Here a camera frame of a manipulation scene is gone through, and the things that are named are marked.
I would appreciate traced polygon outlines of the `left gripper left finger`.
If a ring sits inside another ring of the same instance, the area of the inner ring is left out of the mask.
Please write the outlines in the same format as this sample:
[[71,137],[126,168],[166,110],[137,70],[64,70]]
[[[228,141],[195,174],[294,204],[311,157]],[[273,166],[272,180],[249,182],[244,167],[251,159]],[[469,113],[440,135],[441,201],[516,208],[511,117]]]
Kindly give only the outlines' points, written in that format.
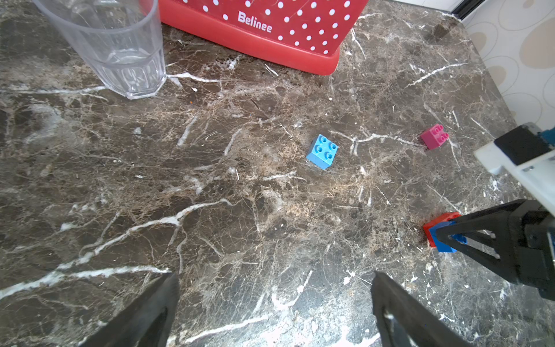
[[165,346],[179,303],[179,279],[165,273],[153,281],[83,346]]

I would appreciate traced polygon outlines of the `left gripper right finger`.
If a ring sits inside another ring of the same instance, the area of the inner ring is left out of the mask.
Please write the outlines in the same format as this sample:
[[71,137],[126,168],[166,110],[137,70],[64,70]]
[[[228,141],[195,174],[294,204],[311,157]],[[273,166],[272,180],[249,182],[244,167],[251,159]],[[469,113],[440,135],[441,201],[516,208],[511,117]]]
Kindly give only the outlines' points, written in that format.
[[383,346],[470,345],[385,273],[375,273],[371,298]]

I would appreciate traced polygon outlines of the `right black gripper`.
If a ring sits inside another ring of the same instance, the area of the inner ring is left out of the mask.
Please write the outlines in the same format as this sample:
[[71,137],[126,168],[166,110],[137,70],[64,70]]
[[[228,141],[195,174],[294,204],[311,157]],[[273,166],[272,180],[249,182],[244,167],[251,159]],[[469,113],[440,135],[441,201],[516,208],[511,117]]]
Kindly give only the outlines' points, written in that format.
[[451,248],[510,283],[554,300],[554,217],[535,200],[515,200],[441,223],[436,248]]

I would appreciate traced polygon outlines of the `red lego brick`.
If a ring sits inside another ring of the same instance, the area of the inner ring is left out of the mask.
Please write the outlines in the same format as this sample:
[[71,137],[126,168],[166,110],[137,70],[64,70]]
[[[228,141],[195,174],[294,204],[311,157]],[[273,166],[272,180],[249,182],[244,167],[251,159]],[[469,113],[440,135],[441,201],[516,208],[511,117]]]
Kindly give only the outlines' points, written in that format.
[[444,213],[439,217],[435,218],[434,220],[428,222],[423,226],[423,231],[426,235],[426,238],[429,242],[429,246],[432,248],[436,248],[436,230],[437,225],[441,223],[447,223],[448,225],[452,224],[452,220],[461,217],[461,214],[458,212],[453,213]]

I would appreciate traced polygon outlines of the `magenta small lego brick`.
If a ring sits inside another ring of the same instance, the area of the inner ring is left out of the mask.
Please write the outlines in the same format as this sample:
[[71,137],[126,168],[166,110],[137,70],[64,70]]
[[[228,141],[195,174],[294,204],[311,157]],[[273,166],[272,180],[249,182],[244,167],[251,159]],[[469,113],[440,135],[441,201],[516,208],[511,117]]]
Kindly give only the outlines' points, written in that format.
[[449,134],[445,132],[441,124],[435,124],[424,131],[420,138],[429,150],[433,150],[441,147],[449,139]]

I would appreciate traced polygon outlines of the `light blue small lego brick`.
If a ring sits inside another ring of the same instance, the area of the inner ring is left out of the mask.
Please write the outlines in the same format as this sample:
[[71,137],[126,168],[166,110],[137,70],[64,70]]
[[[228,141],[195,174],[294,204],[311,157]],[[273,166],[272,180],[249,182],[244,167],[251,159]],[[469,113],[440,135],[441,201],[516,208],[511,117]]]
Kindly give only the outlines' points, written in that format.
[[310,150],[306,155],[306,159],[322,170],[332,166],[339,146],[326,138],[323,134],[319,134],[312,142]]

